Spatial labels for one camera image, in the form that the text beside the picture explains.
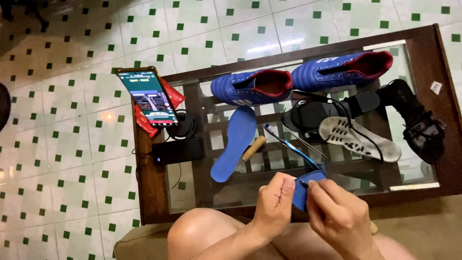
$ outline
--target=phone screen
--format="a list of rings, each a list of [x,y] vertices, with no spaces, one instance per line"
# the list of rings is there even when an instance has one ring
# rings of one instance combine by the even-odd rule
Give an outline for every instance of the phone screen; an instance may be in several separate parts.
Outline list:
[[[152,126],[178,125],[174,108],[153,71],[118,74]]]

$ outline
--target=sticker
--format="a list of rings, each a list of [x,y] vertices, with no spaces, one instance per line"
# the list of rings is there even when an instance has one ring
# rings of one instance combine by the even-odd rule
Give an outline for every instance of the sticker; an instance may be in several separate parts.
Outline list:
[[[430,89],[431,89],[436,95],[439,95],[439,91],[441,90],[441,87],[442,87],[442,86],[443,86],[443,84],[434,81],[434,82],[432,83],[432,86],[430,87]]]

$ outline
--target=person's hand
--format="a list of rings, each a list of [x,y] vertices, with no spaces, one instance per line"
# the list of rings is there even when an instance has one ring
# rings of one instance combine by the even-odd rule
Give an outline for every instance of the person's hand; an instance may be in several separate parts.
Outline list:
[[[371,235],[367,203],[332,180],[308,183],[311,228],[345,260],[383,259]]]
[[[258,236],[270,242],[290,223],[295,177],[276,173],[268,185],[260,187],[254,219],[250,223]]]

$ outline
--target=black power bank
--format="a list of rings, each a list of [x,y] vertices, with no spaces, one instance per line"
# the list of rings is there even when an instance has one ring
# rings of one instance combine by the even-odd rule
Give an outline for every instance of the black power bank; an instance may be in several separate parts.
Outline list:
[[[201,160],[205,157],[202,138],[193,137],[152,145],[155,166],[164,166],[184,161]]]

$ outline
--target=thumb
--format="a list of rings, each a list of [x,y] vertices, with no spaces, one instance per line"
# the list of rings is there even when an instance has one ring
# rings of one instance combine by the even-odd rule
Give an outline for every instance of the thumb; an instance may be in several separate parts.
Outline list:
[[[282,210],[292,210],[292,199],[295,191],[295,181],[292,179],[285,179],[281,188],[280,206]]]

